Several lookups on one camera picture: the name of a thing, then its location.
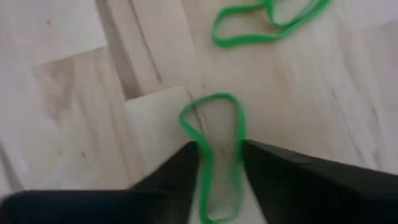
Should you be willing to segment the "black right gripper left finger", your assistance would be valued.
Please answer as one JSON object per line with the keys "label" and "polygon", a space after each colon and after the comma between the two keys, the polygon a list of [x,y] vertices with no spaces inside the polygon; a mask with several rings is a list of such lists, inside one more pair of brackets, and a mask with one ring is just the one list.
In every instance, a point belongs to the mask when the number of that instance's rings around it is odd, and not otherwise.
{"label": "black right gripper left finger", "polygon": [[1,200],[1,223],[188,223],[199,166],[188,142],[122,190],[25,190]]}

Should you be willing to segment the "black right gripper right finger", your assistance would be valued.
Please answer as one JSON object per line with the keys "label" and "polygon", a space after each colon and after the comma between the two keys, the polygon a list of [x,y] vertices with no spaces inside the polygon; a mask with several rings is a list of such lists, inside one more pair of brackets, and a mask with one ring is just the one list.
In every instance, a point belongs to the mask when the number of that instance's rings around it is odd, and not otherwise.
{"label": "black right gripper right finger", "polygon": [[244,168],[267,223],[397,223],[397,176],[252,140]]}

